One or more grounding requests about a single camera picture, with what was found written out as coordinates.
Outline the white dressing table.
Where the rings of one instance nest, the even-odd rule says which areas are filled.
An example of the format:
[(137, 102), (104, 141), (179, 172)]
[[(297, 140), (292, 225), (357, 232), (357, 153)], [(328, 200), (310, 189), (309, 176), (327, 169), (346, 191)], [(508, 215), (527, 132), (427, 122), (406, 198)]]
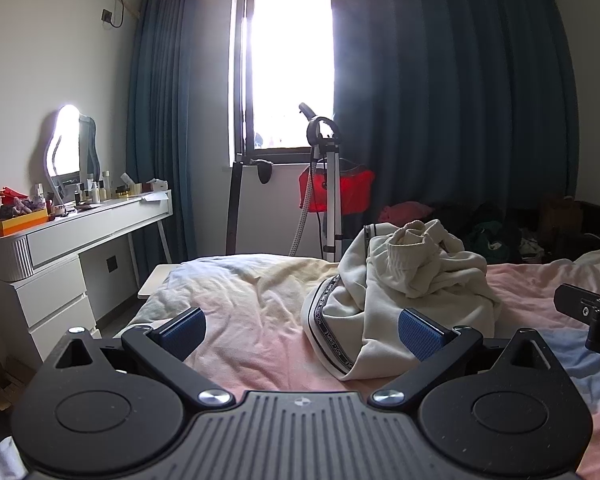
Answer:
[(38, 368), (73, 326), (98, 335), (80, 255), (151, 224), (164, 232), (171, 193), (107, 200), (0, 237), (0, 333), (7, 353)]

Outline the white cushioned stool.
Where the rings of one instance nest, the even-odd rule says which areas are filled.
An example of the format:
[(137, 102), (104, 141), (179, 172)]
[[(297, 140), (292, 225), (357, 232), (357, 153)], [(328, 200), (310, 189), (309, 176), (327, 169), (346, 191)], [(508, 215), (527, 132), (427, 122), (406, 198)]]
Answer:
[(154, 270), (152, 270), (144, 281), (144, 284), (140, 286), (140, 290), (137, 293), (139, 300), (146, 300), (168, 279), (170, 273), (178, 267), (177, 264), (158, 264)]

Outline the dark teal curtain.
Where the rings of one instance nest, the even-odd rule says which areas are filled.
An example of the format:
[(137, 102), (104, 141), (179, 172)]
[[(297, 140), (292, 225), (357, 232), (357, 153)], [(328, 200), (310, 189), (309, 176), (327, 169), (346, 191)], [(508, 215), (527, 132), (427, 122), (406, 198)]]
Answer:
[(133, 42), (126, 171), (166, 181), (173, 214), (166, 241), (177, 262), (196, 256), (189, 157), (190, 87), (197, 0), (142, 0)]
[(509, 207), (577, 185), (576, 83), (555, 0), (332, 0), (343, 153), (368, 212)]

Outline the black headboard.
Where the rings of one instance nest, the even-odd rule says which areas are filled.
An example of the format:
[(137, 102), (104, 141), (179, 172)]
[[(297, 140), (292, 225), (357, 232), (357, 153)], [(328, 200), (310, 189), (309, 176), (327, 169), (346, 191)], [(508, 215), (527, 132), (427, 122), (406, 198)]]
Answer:
[(547, 195), (505, 210), (492, 202), (447, 203), (428, 218), (490, 264), (573, 261), (600, 249), (600, 206), (572, 197)]

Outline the pink clothes pile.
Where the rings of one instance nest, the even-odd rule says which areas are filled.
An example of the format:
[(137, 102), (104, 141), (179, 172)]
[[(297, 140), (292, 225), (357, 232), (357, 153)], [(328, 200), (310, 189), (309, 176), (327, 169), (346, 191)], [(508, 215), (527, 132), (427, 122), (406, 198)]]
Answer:
[(404, 202), (393, 206), (385, 206), (378, 217), (379, 223), (391, 223), (394, 226), (405, 226), (415, 220), (430, 216), (434, 210), (419, 202)]

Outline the dark teal left curtain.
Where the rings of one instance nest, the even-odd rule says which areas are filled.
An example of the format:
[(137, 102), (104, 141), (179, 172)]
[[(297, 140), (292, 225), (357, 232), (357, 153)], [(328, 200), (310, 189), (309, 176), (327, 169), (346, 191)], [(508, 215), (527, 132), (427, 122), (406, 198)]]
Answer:
[(190, 87), (197, 0), (142, 0), (133, 42), (126, 171), (166, 181), (173, 214), (166, 241), (177, 262), (196, 256), (189, 157)]

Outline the window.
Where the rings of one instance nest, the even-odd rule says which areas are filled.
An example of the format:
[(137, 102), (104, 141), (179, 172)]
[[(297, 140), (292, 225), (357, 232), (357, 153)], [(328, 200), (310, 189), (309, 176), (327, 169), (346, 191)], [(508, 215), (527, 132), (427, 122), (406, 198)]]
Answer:
[(334, 116), (332, 0), (234, 0), (236, 157), (298, 164), (306, 127)]

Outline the garment steamer stand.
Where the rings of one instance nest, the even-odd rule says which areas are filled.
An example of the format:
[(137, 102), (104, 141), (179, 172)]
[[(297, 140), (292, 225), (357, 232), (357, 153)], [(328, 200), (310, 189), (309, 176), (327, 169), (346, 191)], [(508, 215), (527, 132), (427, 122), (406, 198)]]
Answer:
[(308, 120), (306, 127), (306, 140), (311, 148), (309, 175), (304, 187), (304, 196), (301, 199), (301, 212), (294, 239), (289, 249), (289, 255), (297, 255), (306, 218), (308, 218), (312, 204), (317, 205), (317, 164), (324, 162), (326, 184), (326, 242), (321, 242), (321, 250), (326, 260), (337, 262), (341, 257), (342, 243), (342, 211), (340, 190), (340, 144), (341, 133), (336, 122), (324, 116), (318, 116), (306, 103), (299, 104), (300, 113)]

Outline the cream white zip jacket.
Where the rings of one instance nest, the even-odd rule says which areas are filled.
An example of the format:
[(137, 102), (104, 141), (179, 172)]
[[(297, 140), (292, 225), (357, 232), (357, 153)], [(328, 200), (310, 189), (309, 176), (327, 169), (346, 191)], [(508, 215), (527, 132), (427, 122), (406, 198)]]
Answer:
[(446, 327), (495, 334), (501, 300), (486, 259), (439, 220), (370, 224), (304, 300), (301, 321), (317, 359), (340, 382), (400, 375), (419, 361), (399, 316), (414, 309)]

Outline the dark teal right curtain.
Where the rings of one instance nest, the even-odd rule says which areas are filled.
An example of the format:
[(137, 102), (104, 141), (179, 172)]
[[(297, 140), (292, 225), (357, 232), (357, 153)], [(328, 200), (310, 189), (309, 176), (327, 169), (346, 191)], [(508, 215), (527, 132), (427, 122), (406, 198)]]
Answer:
[(576, 83), (555, 0), (332, 0), (343, 153), (368, 212), (509, 207), (577, 185)]

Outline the wavy vanity mirror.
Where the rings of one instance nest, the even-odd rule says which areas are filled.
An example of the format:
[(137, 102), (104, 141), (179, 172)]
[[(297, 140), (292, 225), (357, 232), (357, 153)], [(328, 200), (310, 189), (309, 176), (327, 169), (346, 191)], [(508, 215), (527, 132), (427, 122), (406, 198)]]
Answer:
[(95, 121), (65, 104), (50, 115), (46, 132), (43, 169), (54, 204), (73, 204), (74, 194), (91, 193), (99, 185)]

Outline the pastel bed sheet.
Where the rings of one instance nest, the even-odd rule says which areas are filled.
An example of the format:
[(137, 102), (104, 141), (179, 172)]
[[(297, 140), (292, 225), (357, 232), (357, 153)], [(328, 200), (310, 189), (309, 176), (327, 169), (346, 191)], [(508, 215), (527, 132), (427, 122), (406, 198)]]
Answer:
[[(334, 273), (332, 264), (313, 258), (201, 258), (174, 270), (133, 322), (158, 327), (187, 307), (201, 307), (209, 339), (186, 364), (234, 393), (249, 388), (369, 393), (376, 380), (338, 382), (329, 375), (302, 330), (303, 301)], [(593, 437), (578, 471), (600, 479), (600, 355), (585, 349), (585, 327), (553, 307), (554, 290), (562, 283), (600, 292), (600, 250), (576, 261), (496, 264), (489, 266), (486, 280), (502, 302), (498, 334), (520, 326), (537, 328), (588, 404)]]

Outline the black folded ironing board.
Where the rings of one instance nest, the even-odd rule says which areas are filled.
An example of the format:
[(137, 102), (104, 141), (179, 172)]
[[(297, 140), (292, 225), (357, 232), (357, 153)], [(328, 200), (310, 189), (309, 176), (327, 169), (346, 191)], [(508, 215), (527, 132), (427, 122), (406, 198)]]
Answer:
[[(260, 182), (267, 184), (272, 177), (273, 163), (265, 159), (251, 159), (250, 162), (257, 168)], [(225, 235), (225, 255), (227, 256), (235, 255), (237, 249), (239, 202), (244, 167), (245, 164), (241, 160), (235, 160), (230, 173), (230, 195), (228, 196)]]

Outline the cardboard box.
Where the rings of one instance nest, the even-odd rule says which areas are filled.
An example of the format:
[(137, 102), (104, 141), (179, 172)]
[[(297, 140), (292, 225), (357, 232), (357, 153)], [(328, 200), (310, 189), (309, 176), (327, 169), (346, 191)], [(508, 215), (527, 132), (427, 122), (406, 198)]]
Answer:
[(8, 356), (5, 363), (0, 361), (0, 411), (10, 410), (20, 399), (23, 390), (29, 385), (35, 370)]

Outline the orange tray box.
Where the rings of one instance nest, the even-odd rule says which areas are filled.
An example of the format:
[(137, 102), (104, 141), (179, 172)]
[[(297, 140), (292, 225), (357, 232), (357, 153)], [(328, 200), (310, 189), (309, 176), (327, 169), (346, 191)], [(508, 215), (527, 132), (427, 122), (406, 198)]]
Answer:
[(9, 236), (20, 231), (46, 223), (48, 214), (45, 210), (23, 214), (8, 220), (0, 220), (0, 237)]

